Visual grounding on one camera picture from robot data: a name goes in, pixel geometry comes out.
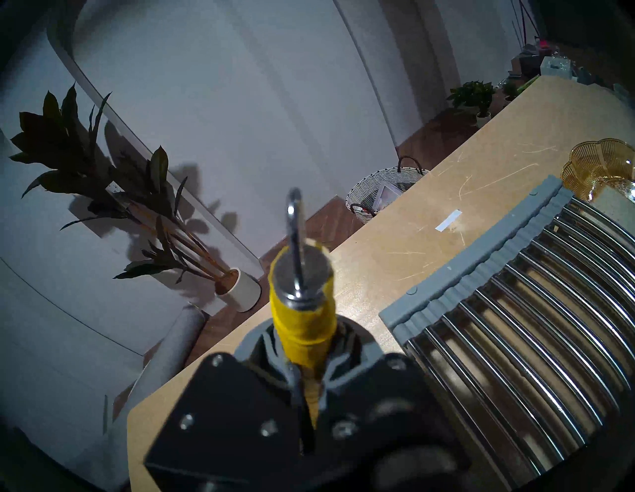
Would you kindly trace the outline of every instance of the woven basket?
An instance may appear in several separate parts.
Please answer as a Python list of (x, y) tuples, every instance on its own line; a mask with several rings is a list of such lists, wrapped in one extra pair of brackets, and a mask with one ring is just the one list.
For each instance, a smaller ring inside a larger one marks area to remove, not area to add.
[[(417, 165), (416, 168), (405, 168), (401, 166), (403, 159), (412, 159)], [(382, 181), (389, 182), (397, 187), (401, 192), (407, 191), (410, 187), (419, 181), (430, 171), (422, 169), (421, 164), (410, 156), (399, 158), (397, 166), (386, 168), (376, 173), (366, 176), (359, 183), (353, 186), (353, 189), (346, 196), (346, 206), (353, 212), (363, 223), (368, 223), (375, 215), (377, 210), (373, 209), (375, 197), (379, 191), (379, 183)]]

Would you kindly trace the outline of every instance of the potted plant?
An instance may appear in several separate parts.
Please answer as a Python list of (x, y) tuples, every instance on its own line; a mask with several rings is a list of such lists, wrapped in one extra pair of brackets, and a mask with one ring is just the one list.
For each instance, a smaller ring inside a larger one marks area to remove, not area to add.
[(75, 220), (62, 227), (98, 218), (131, 220), (149, 231), (157, 241), (141, 252), (146, 260), (131, 262), (116, 279), (153, 275), (164, 270), (180, 270), (177, 284), (187, 272), (215, 283), (216, 294), (240, 312), (254, 306), (260, 297), (260, 286), (239, 269), (228, 269), (213, 258), (199, 239), (190, 233), (178, 212), (187, 177), (176, 194), (166, 181), (168, 156), (159, 147), (141, 169), (129, 156), (122, 155), (118, 165), (96, 162), (97, 132), (110, 94), (95, 116), (90, 113), (88, 141), (78, 129), (75, 86), (66, 94), (60, 108), (50, 92), (44, 98), (43, 114), (20, 113), (22, 132), (11, 141), (21, 152), (13, 161), (41, 163), (50, 170), (38, 176), (22, 197), (39, 186), (54, 193), (87, 197), (88, 211), (93, 216)]
[(518, 97), (518, 88), (516, 87), (516, 84), (514, 84), (511, 80), (507, 80), (503, 84), (503, 94), (505, 95), (505, 102), (507, 104), (511, 103)]
[(491, 82), (486, 84), (480, 81), (466, 82), (461, 87), (450, 90), (451, 94), (448, 97), (448, 101), (452, 101), (452, 105), (455, 108), (461, 105), (478, 108), (476, 126), (482, 128), (491, 119), (488, 109), (495, 92)]

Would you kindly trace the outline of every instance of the dish rack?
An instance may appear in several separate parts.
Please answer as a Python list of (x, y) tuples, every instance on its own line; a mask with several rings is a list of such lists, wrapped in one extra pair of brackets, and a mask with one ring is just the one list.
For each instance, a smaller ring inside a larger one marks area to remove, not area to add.
[(565, 486), (633, 421), (634, 271), (635, 238), (550, 176), (380, 317), (508, 488)]

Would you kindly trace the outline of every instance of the yellow tape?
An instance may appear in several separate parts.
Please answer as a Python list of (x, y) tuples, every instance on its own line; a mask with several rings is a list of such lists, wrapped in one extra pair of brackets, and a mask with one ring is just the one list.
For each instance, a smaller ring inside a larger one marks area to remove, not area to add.
[(269, 301), (274, 326), (284, 353), (291, 362), (310, 369), (319, 369), (328, 355), (331, 339), (337, 328), (333, 275), (323, 288), (326, 301), (317, 310), (296, 311), (285, 306), (276, 295), (272, 280), (276, 262), (287, 249), (280, 251), (269, 272)]

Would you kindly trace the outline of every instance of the wooden table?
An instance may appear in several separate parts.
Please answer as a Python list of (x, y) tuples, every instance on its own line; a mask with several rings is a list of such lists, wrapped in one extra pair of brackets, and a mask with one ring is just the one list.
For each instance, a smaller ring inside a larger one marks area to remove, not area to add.
[[(599, 86), (540, 77), (332, 253), (337, 312), (368, 329), (385, 352), (400, 350), (378, 313), (470, 245), (547, 175), (559, 176), (574, 145), (606, 137), (635, 142), (630, 109)], [(459, 218), (436, 231), (455, 209), (462, 212)], [(266, 305), (208, 354), (233, 352), (250, 329), (270, 317)], [(134, 492), (158, 490), (144, 456), (203, 357), (130, 412)]]

